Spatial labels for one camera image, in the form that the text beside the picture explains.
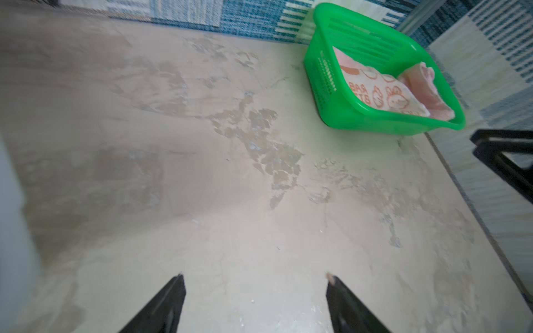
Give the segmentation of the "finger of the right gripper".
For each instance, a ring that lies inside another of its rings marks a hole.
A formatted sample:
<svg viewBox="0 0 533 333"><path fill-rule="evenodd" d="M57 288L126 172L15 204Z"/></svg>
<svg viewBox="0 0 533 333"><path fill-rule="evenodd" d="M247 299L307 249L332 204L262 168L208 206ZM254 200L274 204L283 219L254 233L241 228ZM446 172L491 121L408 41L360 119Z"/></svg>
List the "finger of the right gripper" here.
<svg viewBox="0 0 533 333"><path fill-rule="evenodd" d="M532 164L520 166L509 154L532 156L531 130L480 129L470 141L473 155L497 176L532 202Z"/></svg>

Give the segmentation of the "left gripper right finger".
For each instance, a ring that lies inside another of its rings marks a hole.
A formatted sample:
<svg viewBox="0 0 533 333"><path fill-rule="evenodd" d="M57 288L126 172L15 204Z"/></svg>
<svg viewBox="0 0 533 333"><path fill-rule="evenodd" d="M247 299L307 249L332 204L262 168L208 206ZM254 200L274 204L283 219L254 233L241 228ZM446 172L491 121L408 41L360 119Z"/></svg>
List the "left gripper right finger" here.
<svg viewBox="0 0 533 333"><path fill-rule="evenodd" d="M326 300L334 333L391 331L337 277L327 273Z"/></svg>

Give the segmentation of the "orange patterned towel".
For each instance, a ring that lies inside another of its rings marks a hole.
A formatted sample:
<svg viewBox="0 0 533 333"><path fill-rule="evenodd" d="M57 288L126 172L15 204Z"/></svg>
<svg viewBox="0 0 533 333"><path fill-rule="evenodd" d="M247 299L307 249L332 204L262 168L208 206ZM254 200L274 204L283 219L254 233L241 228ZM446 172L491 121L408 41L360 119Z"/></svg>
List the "orange patterned towel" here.
<svg viewBox="0 0 533 333"><path fill-rule="evenodd" d="M429 117L428 109L409 88L393 76L381 74L359 63L340 65L348 87L367 106L404 115Z"/></svg>

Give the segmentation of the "green plastic basket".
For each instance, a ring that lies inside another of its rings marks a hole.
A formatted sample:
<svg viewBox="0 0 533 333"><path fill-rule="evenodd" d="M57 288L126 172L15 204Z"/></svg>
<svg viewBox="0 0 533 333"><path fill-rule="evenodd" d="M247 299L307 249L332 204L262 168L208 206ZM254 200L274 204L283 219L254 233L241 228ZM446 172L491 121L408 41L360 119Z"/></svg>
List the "green plastic basket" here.
<svg viewBox="0 0 533 333"><path fill-rule="evenodd" d="M437 64L412 38L336 4L319 4L314 9L313 19L316 29L304 65L319 115L326 125L391 135L417 135L439 128L462 130L466 126L463 109ZM424 62L435 70L434 84L454 111L454 118L445 122L371 108L356 97L345 82L334 49L392 76Z"/></svg>

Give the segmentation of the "pink towel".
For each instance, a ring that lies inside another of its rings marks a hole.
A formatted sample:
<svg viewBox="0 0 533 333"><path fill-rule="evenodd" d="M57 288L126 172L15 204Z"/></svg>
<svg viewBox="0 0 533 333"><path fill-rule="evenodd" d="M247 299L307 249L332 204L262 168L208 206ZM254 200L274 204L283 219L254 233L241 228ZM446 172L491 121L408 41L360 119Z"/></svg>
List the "pink towel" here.
<svg viewBox="0 0 533 333"><path fill-rule="evenodd" d="M359 63L337 48L334 49L334 52L339 65L347 66ZM416 99L428 109L430 112L428 118L445 122L455 118L455 112L444 102L434 84L434 69L428 67L424 62L406 69L399 77L394 78L406 85Z"/></svg>

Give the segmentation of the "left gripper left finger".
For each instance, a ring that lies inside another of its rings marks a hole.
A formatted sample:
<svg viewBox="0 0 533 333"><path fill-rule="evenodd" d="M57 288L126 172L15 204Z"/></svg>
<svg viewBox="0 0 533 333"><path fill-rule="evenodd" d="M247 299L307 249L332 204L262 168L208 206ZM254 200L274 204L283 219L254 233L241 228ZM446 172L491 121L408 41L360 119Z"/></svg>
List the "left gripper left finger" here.
<svg viewBox="0 0 533 333"><path fill-rule="evenodd" d="M177 332L186 297L183 274L174 276L119 333Z"/></svg>

